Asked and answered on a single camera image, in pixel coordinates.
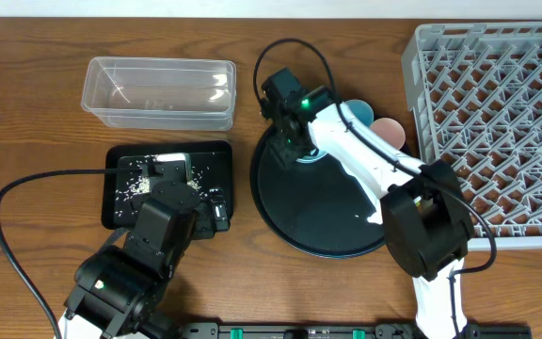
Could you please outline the grey dishwasher rack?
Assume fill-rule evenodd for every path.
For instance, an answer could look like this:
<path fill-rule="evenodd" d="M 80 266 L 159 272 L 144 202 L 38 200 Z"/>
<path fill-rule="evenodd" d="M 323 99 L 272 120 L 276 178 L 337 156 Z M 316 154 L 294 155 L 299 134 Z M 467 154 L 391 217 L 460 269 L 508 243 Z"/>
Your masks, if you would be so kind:
<path fill-rule="evenodd" d="M 542 22 L 422 24 L 402 69 L 421 159 L 482 216 L 470 248 L 542 249 Z"/>

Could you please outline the light blue bowl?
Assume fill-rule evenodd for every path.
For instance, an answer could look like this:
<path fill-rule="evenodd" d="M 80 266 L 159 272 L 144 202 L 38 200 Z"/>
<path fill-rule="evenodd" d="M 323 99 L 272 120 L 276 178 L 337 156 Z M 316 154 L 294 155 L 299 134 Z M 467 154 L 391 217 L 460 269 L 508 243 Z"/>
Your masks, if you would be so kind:
<path fill-rule="evenodd" d="M 301 164 L 311 164 L 311 163 L 321 160 L 326 155 L 327 155 L 327 152 L 320 151 L 319 149 L 314 149 L 309 154 L 297 158 L 296 161 Z"/>

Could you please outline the pink cup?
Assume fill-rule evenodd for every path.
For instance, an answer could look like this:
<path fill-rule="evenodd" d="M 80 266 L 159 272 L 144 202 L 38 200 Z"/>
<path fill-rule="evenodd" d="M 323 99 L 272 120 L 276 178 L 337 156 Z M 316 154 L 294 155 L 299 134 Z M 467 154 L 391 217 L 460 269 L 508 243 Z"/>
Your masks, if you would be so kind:
<path fill-rule="evenodd" d="M 406 143 L 404 127 L 394 119 L 380 118 L 371 124 L 370 129 L 397 150 Z"/>

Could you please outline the black rectangular tray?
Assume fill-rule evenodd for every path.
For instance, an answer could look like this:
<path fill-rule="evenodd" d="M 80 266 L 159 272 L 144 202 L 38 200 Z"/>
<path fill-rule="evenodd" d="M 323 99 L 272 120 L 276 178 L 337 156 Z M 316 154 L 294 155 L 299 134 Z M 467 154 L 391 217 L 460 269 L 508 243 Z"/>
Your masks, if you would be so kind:
<path fill-rule="evenodd" d="M 191 157 L 192 182 L 199 196 L 202 197 L 211 188 L 220 187 L 225 192 L 230 218 L 233 215 L 233 177 L 232 149 L 229 142 L 224 140 L 201 141 L 191 143 L 162 143 L 162 144 L 129 144 L 111 148 L 105 159 L 108 169 L 119 169 L 118 160 L 124 155 L 145 155 L 160 153 L 188 153 Z M 113 218 L 114 191 L 118 175 L 104 177 L 102 225 L 114 230 L 132 228 L 136 218 Z"/>

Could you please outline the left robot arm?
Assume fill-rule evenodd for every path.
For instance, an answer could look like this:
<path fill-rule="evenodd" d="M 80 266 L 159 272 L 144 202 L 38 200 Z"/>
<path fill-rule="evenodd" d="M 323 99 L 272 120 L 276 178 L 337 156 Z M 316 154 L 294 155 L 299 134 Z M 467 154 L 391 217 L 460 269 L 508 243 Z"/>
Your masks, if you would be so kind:
<path fill-rule="evenodd" d="M 123 246 L 106 245 L 77 269 L 59 322 L 63 334 L 117 338 L 145 331 L 160 337 L 151 317 L 186 249 L 229 228 L 223 189 L 200 194 L 183 182 L 158 183 Z"/>

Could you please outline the clear plastic bin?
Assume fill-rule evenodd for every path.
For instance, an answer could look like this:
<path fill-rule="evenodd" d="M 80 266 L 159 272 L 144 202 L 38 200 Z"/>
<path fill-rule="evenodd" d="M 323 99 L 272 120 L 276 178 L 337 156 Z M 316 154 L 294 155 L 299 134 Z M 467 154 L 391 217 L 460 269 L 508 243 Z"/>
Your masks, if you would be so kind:
<path fill-rule="evenodd" d="M 97 56 L 81 106 L 113 128 L 228 131 L 236 85 L 228 60 Z"/>

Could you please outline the crumpled white napkin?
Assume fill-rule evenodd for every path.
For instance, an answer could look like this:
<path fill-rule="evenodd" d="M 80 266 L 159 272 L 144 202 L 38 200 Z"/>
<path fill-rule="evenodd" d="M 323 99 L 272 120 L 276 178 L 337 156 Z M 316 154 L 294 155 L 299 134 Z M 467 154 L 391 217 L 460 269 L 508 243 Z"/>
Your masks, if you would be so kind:
<path fill-rule="evenodd" d="M 383 224 L 382 211 L 380 209 L 376 209 L 370 216 L 366 218 L 366 221 L 370 224 L 382 225 Z"/>

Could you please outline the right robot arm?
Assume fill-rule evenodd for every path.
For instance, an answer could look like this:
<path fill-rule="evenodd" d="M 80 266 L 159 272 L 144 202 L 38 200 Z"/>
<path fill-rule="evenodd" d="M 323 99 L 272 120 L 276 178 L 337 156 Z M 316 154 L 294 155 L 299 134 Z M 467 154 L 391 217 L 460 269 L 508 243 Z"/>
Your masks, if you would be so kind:
<path fill-rule="evenodd" d="M 314 150 L 336 159 L 362 187 L 389 252 L 413 280 L 416 325 L 428 338 L 457 338 L 468 324 L 458 275 L 473 236 L 472 208 L 452 168 L 426 165 L 391 146 L 332 89 L 263 85 L 262 111 L 278 130 L 279 160 Z"/>

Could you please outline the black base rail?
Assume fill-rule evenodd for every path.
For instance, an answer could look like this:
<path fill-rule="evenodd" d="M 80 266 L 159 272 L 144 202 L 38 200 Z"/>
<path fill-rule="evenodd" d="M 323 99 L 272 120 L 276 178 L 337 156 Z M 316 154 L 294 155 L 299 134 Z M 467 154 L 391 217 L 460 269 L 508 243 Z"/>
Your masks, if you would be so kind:
<path fill-rule="evenodd" d="M 413 323 L 383 323 L 373 326 L 329 325 L 219 325 L 213 322 L 183 326 L 181 339 L 422 339 L 425 335 Z M 532 339 L 526 326 L 469 324 L 460 334 L 469 339 Z"/>

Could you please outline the rice grains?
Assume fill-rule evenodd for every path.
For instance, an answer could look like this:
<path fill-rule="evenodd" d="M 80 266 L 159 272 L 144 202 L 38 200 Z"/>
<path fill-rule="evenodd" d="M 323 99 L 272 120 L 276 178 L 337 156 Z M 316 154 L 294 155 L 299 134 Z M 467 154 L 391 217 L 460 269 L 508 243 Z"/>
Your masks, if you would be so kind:
<path fill-rule="evenodd" d="M 179 161 L 191 164 L 187 153 L 160 153 L 124 155 L 118 162 L 120 169 L 130 172 L 119 174 L 115 183 L 113 218 L 136 218 L 139 206 L 151 194 L 154 186 L 165 179 L 164 165 Z"/>

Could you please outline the light blue cup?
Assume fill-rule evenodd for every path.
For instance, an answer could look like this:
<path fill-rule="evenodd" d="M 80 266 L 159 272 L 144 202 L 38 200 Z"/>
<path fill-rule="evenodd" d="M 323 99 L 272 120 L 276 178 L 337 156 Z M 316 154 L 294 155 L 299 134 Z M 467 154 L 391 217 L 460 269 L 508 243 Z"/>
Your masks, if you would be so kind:
<path fill-rule="evenodd" d="M 375 114 L 373 109 L 366 102 L 359 99 L 351 99 L 345 102 L 352 113 L 367 127 L 370 127 L 374 120 Z"/>

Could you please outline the round black serving tray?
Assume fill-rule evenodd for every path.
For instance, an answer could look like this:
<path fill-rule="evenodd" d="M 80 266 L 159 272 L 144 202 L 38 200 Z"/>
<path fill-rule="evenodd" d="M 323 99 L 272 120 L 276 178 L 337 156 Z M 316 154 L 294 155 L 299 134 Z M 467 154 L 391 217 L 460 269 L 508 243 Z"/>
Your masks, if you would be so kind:
<path fill-rule="evenodd" d="M 326 155 L 285 169 L 272 154 L 268 128 L 250 165 L 250 189 L 258 212 L 283 241 L 308 254 L 342 259 L 385 245 L 383 229 L 367 221 L 375 207 L 357 180 Z"/>

